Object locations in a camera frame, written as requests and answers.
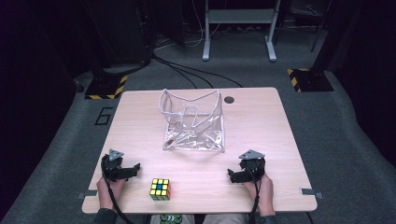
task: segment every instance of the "table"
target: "table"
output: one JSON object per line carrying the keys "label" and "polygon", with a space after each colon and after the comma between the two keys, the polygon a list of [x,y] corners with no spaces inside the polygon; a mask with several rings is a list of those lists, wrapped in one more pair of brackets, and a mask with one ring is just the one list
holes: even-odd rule
{"label": "table", "polygon": [[274,8],[269,9],[209,9],[205,0],[205,45],[203,60],[209,60],[210,51],[210,23],[271,23],[268,36],[265,37],[270,62],[276,62],[276,54],[272,42],[279,11],[280,0],[276,0]]}
{"label": "table", "polygon": [[[170,90],[193,99],[213,90]],[[225,152],[162,150],[166,121],[159,109],[162,91],[126,91],[109,129],[89,189],[96,190],[101,176],[100,160],[110,148],[125,153],[122,167],[141,169],[125,185],[119,201],[124,213],[216,214],[247,213],[253,201],[241,184],[232,184],[227,169],[240,171],[238,157],[253,149],[265,154],[266,172],[275,186],[277,212],[313,211],[315,197],[302,195],[311,189],[282,102],[274,88],[219,89],[222,103]],[[152,178],[168,178],[169,202],[149,196]],[[85,213],[99,209],[97,196],[86,196]]]}

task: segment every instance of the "table leg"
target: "table leg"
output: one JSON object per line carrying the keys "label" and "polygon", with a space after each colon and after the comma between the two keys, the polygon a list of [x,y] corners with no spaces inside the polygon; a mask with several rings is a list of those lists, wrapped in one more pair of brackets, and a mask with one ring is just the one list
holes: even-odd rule
{"label": "table leg", "polygon": [[268,36],[265,37],[265,44],[267,46],[268,50],[268,56],[270,58],[270,62],[276,62],[276,55],[275,55],[275,50],[274,50],[274,44],[273,44],[273,36],[274,36],[274,30],[276,26],[276,19],[277,19],[277,14],[279,12],[279,6],[280,6],[280,0],[276,1],[276,5],[274,7],[274,13],[272,16],[271,20],[271,27],[270,27],[270,33]]}
{"label": "table leg", "polygon": [[204,55],[202,59],[204,61],[209,61],[209,51],[210,51],[210,35],[209,35],[209,4],[208,0],[205,0],[205,45],[204,45]]}

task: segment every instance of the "black cable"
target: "black cable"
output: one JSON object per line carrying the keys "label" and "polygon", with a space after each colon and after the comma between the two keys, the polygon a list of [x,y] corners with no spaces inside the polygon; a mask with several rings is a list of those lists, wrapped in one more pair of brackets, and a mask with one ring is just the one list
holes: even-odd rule
{"label": "black cable", "polygon": [[[200,72],[200,73],[204,73],[204,74],[209,74],[209,75],[216,76],[216,77],[222,77],[222,78],[224,78],[224,79],[227,79],[227,80],[229,80],[229,81],[235,83],[235,84],[238,85],[239,87],[243,88],[243,86],[242,86],[241,84],[239,84],[238,82],[236,82],[236,81],[234,81],[234,80],[232,80],[232,79],[230,79],[230,78],[228,78],[228,77],[219,75],[219,74],[206,72],[206,71],[199,70],[199,69],[196,69],[196,68],[191,68],[191,67],[188,67],[188,66],[179,64],[179,63],[172,63],[172,62],[166,61],[166,60],[164,60],[164,59],[158,57],[158,56],[155,55],[155,54],[152,54],[152,58],[155,59],[155,60],[157,60],[157,59],[158,59],[158,60],[161,60],[162,62],[166,63],[168,66],[171,66],[170,64],[174,64],[174,65],[177,65],[177,66],[180,66],[180,67],[183,67],[183,68],[190,69],[190,70],[192,70],[192,71],[196,71],[196,72]],[[174,68],[178,69],[179,71],[188,73],[188,74],[190,74],[190,75],[199,77],[198,75],[195,75],[195,74],[193,74],[193,73],[190,73],[190,72],[188,72],[188,71],[186,71],[186,70],[183,70],[183,69],[180,69],[180,68],[177,68],[177,67],[174,67]],[[211,88],[213,89],[213,86],[212,86],[206,79],[204,79],[203,77],[199,77],[199,78],[201,78],[201,79],[204,80],[206,83],[208,83],[208,84],[211,86]]]}
{"label": "black cable", "polygon": [[151,221],[151,215],[145,214],[143,215],[143,224],[149,224]]}
{"label": "black cable", "polygon": [[246,168],[246,169],[250,173],[250,176],[254,183],[254,187],[256,189],[256,198],[254,199],[253,208],[251,209],[251,212],[248,217],[248,224],[254,224],[254,223],[256,223],[255,214],[256,214],[257,207],[259,205],[259,199],[260,199],[259,194],[260,194],[260,189],[262,188],[262,180],[260,179],[260,187],[257,187],[256,178],[254,178],[253,173],[251,173],[251,171],[248,168]]}
{"label": "black cable", "polygon": [[[170,64],[168,64],[168,63],[165,63],[165,62],[162,62],[161,60],[158,60],[158,59],[155,59],[155,58],[154,58],[154,60],[157,61],[157,62],[159,62],[159,63],[163,63],[163,64],[165,64],[165,65],[168,65],[169,67],[173,68],[172,65],[170,65]],[[177,72],[178,72],[181,76],[183,76],[184,78],[186,78],[186,79],[192,84],[192,86],[194,86],[195,89],[198,89],[197,86],[195,86],[195,84],[191,81],[191,79],[189,79],[188,77],[186,77],[186,76],[185,76],[184,74],[182,74],[180,71],[177,71]]]}
{"label": "black cable", "polygon": [[188,69],[193,70],[193,71],[196,71],[196,72],[201,72],[201,73],[209,74],[209,75],[216,76],[216,77],[222,77],[222,78],[225,78],[225,79],[227,79],[227,80],[229,80],[229,81],[235,83],[235,84],[238,85],[240,88],[243,88],[243,86],[242,86],[241,84],[239,84],[238,82],[236,82],[236,81],[234,81],[234,80],[232,80],[232,79],[230,79],[230,78],[228,78],[228,77],[225,77],[225,76],[222,76],[222,75],[219,75],[219,74],[216,74],[216,73],[211,73],[211,72],[202,71],[202,70],[199,70],[199,69],[196,69],[196,68],[191,68],[191,67],[188,67],[188,66],[179,64],[179,63],[172,63],[172,62],[168,62],[168,63],[174,64],[174,65],[177,65],[177,66],[180,66],[180,67],[188,68]]}
{"label": "black cable", "polygon": [[308,218],[309,218],[309,222],[310,222],[311,224],[314,224],[314,220],[312,219],[312,217],[311,217],[311,215],[309,214],[309,212],[306,212],[306,215],[307,215]]}
{"label": "black cable", "polygon": [[170,45],[171,43],[172,43],[172,41],[171,41],[170,39],[161,37],[159,40],[157,40],[157,43],[155,43],[155,45],[154,45],[154,46],[155,46],[155,47],[154,47],[154,50],[163,48],[163,47],[165,47],[165,46],[168,46],[168,45]]}
{"label": "black cable", "polygon": [[116,209],[117,214],[119,214],[119,216],[122,218],[122,220],[124,220],[126,223],[128,223],[128,224],[134,224],[134,223],[133,223],[131,220],[129,220],[129,218],[128,218],[127,216],[125,216],[125,214],[123,214],[122,211],[120,210],[119,205],[117,204],[117,201],[116,201],[116,199],[114,198],[113,190],[112,190],[111,187],[110,187],[109,181],[111,181],[111,180],[107,179],[107,178],[105,177],[105,174],[104,174],[103,172],[102,172],[102,177],[103,177],[103,179],[104,179],[105,182],[106,182],[107,189],[108,189],[108,194],[110,195],[111,202],[113,202],[113,206],[114,206],[114,208]]}
{"label": "black cable", "polygon": [[193,74],[193,73],[191,73],[191,72],[188,72],[188,71],[186,71],[186,70],[183,70],[183,69],[181,69],[181,68],[174,67],[173,65],[170,64],[170,62],[168,62],[168,61],[166,61],[166,60],[164,60],[164,59],[161,59],[161,58],[158,58],[158,59],[159,59],[160,61],[166,63],[166,64],[167,64],[168,66],[170,66],[171,68],[173,68],[173,69],[179,71],[179,72],[185,72],[185,73],[187,73],[187,74],[190,74],[190,75],[192,75],[192,76],[195,76],[195,77],[200,78],[201,80],[203,80],[204,82],[206,82],[207,85],[210,86],[210,88],[213,89],[213,85],[212,85],[208,80],[206,80],[205,78],[200,77],[200,76],[198,76],[198,75],[195,75],[195,74]]}
{"label": "black cable", "polygon": [[136,68],[131,68],[122,72],[117,72],[117,73],[110,73],[107,71],[103,71],[105,75],[110,76],[110,77],[123,77],[132,73],[135,73],[137,71],[139,71],[140,69],[146,67],[147,65],[149,65],[149,61],[144,61],[141,64],[138,65],[138,67]]}

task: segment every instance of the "transparent plastic bag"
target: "transparent plastic bag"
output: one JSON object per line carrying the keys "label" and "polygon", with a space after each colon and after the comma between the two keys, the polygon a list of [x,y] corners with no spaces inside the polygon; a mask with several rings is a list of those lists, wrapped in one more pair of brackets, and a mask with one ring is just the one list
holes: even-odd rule
{"label": "transparent plastic bag", "polygon": [[189,100],[165,89],[160,98],[160,109],[167,121],[164,150],[224,152],[224,126],[219,91]]}

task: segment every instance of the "hand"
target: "hand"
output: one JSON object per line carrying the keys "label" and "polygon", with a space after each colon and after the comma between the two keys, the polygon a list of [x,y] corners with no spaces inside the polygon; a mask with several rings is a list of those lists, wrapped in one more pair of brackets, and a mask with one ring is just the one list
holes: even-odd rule
{"label": "hand", "polygon": [[[274,205],[273,205],[273,199],[274,199],[274,184],[272,179],[268,177],[267,174],[264,174],[262,177],[262,185],[260,186],[260,181],[258,181],[257,186],[260,188],[260,199],[259,199],[259,210],[260,210],[260,215],[262,217],[267,217],[267,216],[274,216],[275,215],[275,210],[274,210]],[[243,184],[245,188],[247,188],[247,191],[250,194],[251,199],[256,198],[256,187],[254,183],[252,182],[247,182]]]}
{"label": "hand", "polygon": [[[120,179],[116,182],[109,180],[109,182],[111,190],[113,191],[114,199],[117,202],[121,196],[125,179]],[[96,187],[98,188],[100,208],[114,209],[113,202],[111,202],[110,194],[108,193],[108,188],[103,177],[101,177],[96,183]]]}

